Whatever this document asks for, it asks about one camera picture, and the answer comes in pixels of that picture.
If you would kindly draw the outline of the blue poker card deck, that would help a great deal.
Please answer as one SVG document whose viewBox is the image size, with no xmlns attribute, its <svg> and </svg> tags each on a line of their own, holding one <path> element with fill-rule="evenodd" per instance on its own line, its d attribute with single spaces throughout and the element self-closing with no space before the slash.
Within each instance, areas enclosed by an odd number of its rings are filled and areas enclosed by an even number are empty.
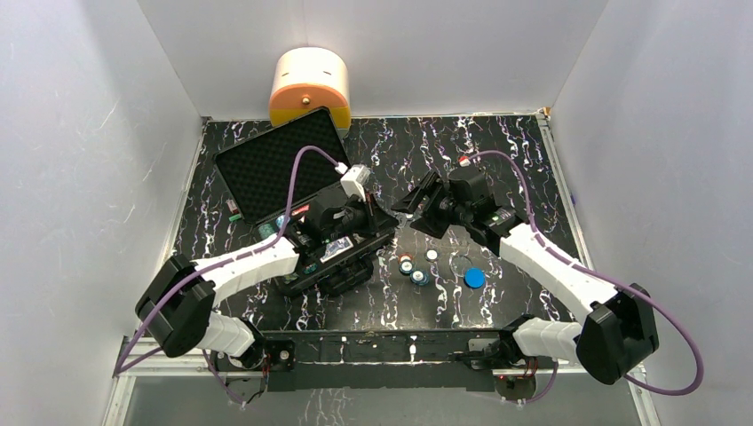
<svg viewBox="0 0 753 426">
<path fill-rule="evenodd" d="M 341 255 L 345 252 L 347 252 L 350 249 L 354 248 L 354 244 L 351 241 L 351 239 L 348 236 L 344 236 L 342 238 L 339 238 L 337 240 L 328 242 L 325 245 L 325 250 L 323 256 L 320 258 L 320 261 L 324 264 L 327 263 L 330 259 Z"/>
</svg>

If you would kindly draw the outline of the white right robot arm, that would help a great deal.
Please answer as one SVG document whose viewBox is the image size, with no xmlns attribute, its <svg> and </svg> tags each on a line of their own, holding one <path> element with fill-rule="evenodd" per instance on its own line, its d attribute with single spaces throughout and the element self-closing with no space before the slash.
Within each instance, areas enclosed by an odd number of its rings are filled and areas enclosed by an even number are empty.
<svg viewBox="0 0 753 426">
<path fill-rule="evenodd" d="M 522 315 L 499 332 L 497 341 L 461 359 L 476 367 L 498 359 L 523 367 L 548 357 L 582 365 L 598 382 L 613 384 L 659 349 L 654 311 L 638 284 L 619 290 L 586 272 L 581 262 L 535 232 L 507 201 L 495 197 L 480 170 L 456 169 L 448 178 L 430 171 L 391 209 L 420 213 L 411 228 L 434 238 L 452 225 L 517 266 L 574 315 L 560 322 Z"/>
</svg>

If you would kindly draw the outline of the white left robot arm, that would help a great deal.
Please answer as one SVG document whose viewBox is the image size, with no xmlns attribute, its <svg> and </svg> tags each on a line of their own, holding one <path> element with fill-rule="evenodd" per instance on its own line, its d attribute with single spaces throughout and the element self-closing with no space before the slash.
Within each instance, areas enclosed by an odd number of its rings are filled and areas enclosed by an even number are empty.
<svg viewBox="0 0 753 426">
<path fill-rule="evenodd" d="M 170 257 L 135 313 L 170 358 L 206 349 L 254 369 L 266 355 L 261 334 L 248 321 L 219 314 L 220 303 L 267 280 L 288 297 L 310 288 L 340 296 L 371 278 L 373 259 L 398 224 L 371 193 L 363 199 L 321 193 L 280 217 L 273 234 L 255 245 L 194 261 Z"/>
</svg>

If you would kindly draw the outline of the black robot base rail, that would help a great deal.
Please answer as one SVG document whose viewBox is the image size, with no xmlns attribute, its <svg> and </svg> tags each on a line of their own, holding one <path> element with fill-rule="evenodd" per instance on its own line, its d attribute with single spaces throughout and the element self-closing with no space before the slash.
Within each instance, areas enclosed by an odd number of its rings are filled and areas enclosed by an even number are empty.
<svg viewBox="0 0 753 426">
<path fill-rule="evenodd" d="M 494 329 L 269 331 L 251 367 L 212 352 L 227 378 L 265 379 L 266 391 L 463 388 L 528 397 L 548 358 L 514 360 Z"/>
</svg>

